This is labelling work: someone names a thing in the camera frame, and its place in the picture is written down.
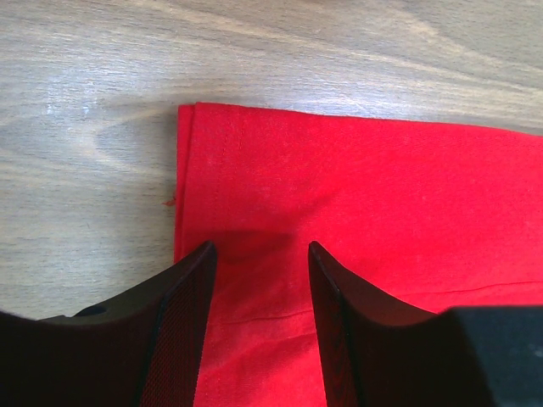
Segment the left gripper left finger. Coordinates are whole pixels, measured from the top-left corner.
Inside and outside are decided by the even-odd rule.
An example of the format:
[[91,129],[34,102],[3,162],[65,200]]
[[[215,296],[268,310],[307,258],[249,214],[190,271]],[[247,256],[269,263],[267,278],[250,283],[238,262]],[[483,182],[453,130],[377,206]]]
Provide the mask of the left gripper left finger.
[[4,406],[190,406],[217,254],[184,259],[75,315],[1,315]]

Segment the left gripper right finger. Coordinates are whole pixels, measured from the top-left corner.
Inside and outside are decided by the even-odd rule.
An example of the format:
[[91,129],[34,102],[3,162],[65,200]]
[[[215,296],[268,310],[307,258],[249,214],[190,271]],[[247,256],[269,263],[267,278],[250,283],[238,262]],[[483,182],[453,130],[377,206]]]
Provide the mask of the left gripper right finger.
[[454,307],[435,314],[308,251],[330,406],[539,406],[542,309]]

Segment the red t shirt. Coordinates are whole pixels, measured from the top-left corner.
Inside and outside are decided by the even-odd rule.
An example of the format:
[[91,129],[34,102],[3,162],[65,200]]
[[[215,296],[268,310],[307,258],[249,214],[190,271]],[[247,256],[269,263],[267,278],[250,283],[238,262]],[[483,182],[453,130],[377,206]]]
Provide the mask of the red t shirt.
[[542,301],[542,140],[196,103],[174,257],[218,253],[195,403],[323,406],[308,247],[430,311]]

